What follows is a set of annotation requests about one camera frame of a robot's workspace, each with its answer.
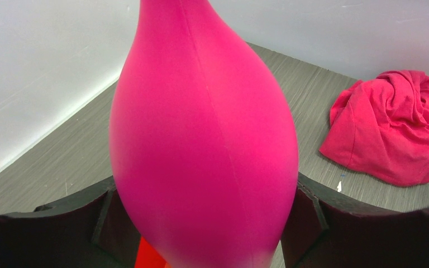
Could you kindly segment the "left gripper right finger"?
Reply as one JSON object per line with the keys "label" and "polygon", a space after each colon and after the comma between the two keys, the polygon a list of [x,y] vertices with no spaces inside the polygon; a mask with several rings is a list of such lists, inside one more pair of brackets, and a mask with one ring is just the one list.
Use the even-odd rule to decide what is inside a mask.
{"label": "left gripper right finger", "polygon": [[429,208],[376,207],[299,174],[281,243],[286,267],[429,267]]}

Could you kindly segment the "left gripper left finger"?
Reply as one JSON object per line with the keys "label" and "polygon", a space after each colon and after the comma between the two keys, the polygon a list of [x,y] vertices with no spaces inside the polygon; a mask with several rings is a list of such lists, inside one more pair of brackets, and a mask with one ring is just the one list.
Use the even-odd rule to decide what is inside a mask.
{"label": "left gripper left finger", "polygon": [[0,267],[134,267],[140,240],[110,177],[32,212],[0,214]]}

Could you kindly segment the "red plastic wine glass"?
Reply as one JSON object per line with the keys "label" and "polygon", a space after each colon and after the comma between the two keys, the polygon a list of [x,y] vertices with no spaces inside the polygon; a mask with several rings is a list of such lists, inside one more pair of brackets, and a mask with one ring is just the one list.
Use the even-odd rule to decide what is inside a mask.
{"label": "red plastic wine glass", "polygon": [[171,266],[141,237],[134,268],[171,268]]}

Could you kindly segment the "pink plastic wine glass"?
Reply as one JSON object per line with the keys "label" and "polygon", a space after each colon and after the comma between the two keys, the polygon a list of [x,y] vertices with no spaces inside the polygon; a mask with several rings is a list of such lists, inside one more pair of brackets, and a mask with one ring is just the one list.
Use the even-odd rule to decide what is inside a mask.
{"label": "pink plastic wine glass", "polygon": [[298,178],[264,62],[208,1],[141,1],[109,119],[117,190],[171,267],[269,267]]}

